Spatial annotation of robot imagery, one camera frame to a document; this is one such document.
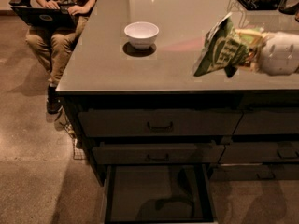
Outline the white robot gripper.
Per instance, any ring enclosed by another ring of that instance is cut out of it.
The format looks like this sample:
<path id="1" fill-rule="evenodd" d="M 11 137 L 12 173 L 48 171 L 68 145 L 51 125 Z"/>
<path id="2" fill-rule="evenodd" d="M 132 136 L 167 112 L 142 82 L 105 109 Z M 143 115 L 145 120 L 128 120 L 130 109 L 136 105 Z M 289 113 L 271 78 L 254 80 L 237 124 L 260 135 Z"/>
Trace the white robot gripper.
<path id="1" fill-rule="evenodd" d="M 289 76 L 299 70 L 299 34 L 263 33 L 254 29 L 236 29 L 240 40 L 249 47 L 263 47 L 259 60 L 247 59 L 245 68 L 269 76 Z"/>

